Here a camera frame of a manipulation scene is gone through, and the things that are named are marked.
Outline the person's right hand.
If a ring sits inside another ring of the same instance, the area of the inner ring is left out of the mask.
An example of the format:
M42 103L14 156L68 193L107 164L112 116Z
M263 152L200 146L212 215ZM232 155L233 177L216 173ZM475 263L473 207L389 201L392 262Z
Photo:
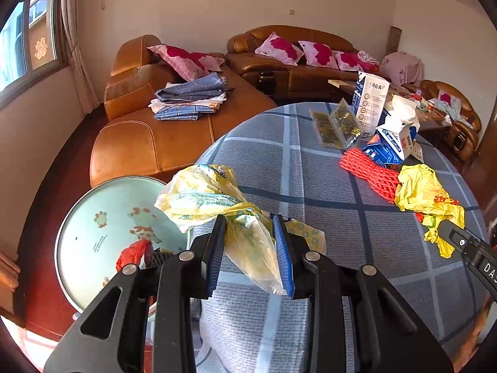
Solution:
M495 324L495 321L496 303L488 300L481 313L478 314L478 317L472 327L472 331L460 348L455 360L452 361L454 372L460 372L460 370L472 358L479 346L484 342L484 339L488 336L490 329Z

